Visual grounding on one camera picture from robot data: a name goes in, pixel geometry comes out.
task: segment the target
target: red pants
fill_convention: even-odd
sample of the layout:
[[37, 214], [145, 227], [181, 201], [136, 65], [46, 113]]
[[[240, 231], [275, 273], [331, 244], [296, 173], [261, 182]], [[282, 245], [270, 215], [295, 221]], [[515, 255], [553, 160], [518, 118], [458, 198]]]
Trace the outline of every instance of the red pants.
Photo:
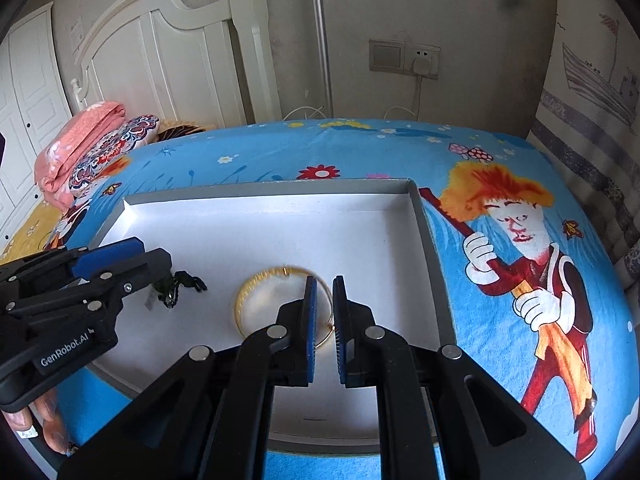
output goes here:
[[[587, 376], [591, 381], [591, 369], [589, 366], [589, 351], [587, 349], [587, 343], [583, 339], [582, 341], [574, 343], [575, 349], [577, 350], [582, 362], [584, 363], [584, 367], [587, 370]], [[527, 410], [531, 415], [533, 415], [538, 407], [542, 396], [545, 394], [546, 388], [549, 386], [551, 379], [559, 376], [558, 370], [558, 361], [556, 360], [556, 355], [553, 353], [551, 348], [546, 349], [545, 359], [538, 359], [536, 361], [536, 365], [533, 368], [533, 373], [531, 374], [531, 378], [529, 380], [529, 385], [522, 396], [522, 400], [520, 404], [522, 407]], [[578, 428], [578, 444], [586, 441], [589, 437], [593, 436], [596, 432], [595, 422], [593, 420], [593, 415], [589, 417], [589, 419]]]

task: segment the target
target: pink blanket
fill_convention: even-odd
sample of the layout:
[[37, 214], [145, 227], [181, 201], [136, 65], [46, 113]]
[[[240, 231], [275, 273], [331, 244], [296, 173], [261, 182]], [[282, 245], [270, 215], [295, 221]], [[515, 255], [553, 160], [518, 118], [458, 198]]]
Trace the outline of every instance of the pink blanket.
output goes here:
[[72, 117], [40, 152], [34, 177], [47, 202], [63, 212], [71, 206], [75, 200], [68, 186], [71, 171], [102, 136], [124, 123], [124, 113], [120, 103], [101, 101], [93, 104]]

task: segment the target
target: floral pillow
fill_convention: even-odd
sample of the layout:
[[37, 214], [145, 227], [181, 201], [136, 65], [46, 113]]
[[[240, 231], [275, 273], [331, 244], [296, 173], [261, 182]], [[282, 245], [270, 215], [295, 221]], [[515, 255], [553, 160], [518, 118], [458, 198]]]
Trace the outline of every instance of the floral pillow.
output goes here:
[[78, 161], [69, 177], [69, 191], [80, 196], [100, 172], [117, 156], [152, 143], [158, 136], [160, 119], [141, 115], [106, 134]]

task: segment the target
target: dark green object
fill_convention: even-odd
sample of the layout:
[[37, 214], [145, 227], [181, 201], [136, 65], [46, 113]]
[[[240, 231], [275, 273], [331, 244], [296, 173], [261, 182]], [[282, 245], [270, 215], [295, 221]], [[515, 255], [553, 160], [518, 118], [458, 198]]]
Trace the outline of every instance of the dark green object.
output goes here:
[[197, 292], [207, 290], [207, 285], [200, 278], [191, 276], [185, 270], [178, 270], [164, 280], [155, 282], [153, 288], [158, 293], [158, 300], [162, 301], [165, 307], [173, 308], [178, 303], [178, 288], [180, 285], [195, 288]]

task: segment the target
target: red shoe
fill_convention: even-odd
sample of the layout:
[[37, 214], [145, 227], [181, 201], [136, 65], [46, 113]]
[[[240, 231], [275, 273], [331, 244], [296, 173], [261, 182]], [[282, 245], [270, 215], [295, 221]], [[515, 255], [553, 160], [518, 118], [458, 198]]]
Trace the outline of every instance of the red shoe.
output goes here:
[[583, 441], [578, 440], [578, 444], [575, 447], [575, 459], [578, 462], [584, 462], [596, 451], [597, 446], [598, 438], [595, 434], [588, 436], [587, 439]]

